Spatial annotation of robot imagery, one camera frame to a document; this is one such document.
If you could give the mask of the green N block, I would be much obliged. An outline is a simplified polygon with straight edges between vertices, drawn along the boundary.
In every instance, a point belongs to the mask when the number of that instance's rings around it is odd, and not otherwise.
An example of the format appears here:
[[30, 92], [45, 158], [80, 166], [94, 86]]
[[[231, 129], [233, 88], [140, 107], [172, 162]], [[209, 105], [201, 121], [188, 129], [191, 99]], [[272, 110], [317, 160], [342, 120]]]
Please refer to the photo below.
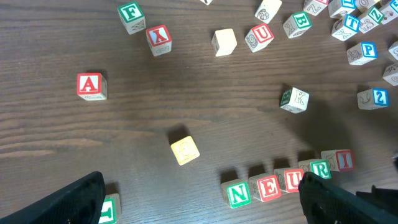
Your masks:
[[251, 203], [248, 182], [241, 179], [227, 181], [221, 184], [223, 198], [229, 208], [239, 208]]

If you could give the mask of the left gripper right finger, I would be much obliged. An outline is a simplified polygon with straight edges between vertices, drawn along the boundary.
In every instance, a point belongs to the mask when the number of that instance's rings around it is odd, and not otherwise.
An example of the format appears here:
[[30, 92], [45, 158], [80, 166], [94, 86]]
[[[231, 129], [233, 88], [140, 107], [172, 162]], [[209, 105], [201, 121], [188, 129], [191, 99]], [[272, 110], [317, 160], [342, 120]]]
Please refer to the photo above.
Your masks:
[[304, 173], [298, 189], [308, 223], [397, 224], [397, 190], [373, 185], [352, 194], [313, 172]]

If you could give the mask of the green R block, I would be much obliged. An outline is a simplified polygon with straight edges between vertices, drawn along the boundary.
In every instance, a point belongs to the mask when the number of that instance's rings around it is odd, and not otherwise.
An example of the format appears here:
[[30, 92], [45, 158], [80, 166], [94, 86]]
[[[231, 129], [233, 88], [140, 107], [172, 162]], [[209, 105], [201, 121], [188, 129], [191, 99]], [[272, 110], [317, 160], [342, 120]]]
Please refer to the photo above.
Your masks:
[[324, 159], [309, 159], [298, 162], [298, 167], [305, 172], [313, 172], [323, 179], [331, 179], [329, 165]]

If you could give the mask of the red E block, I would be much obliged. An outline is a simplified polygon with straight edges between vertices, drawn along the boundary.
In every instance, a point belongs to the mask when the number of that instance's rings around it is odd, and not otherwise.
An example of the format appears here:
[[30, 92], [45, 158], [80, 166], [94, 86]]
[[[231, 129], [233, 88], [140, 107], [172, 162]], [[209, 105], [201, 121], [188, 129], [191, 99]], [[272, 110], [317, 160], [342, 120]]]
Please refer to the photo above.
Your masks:
[[261, 201], [269, 202], [281, 197], [279, 182], [274, 174], [259, 174], [248, 178], [251, 195]]

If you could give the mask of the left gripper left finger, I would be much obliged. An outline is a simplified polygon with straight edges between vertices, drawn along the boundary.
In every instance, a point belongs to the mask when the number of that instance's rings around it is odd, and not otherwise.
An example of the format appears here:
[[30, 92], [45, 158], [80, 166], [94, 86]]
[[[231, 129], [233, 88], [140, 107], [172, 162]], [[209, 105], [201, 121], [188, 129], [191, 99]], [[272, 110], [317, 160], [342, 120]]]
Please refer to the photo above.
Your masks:
[[1, 224], [98, 223], [105, 195], [103, 175], [94, 171], [26, 208], [1, 218]]

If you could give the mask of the blue P block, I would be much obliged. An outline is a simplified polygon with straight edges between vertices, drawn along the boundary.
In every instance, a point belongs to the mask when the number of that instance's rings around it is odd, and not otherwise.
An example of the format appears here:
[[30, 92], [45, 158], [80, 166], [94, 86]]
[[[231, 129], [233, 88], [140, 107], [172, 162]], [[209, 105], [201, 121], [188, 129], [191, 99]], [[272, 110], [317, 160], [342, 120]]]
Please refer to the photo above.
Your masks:
[[350, 65], [364, 65], [378, 58], [374, 42], [360, 42], [346, 51]]

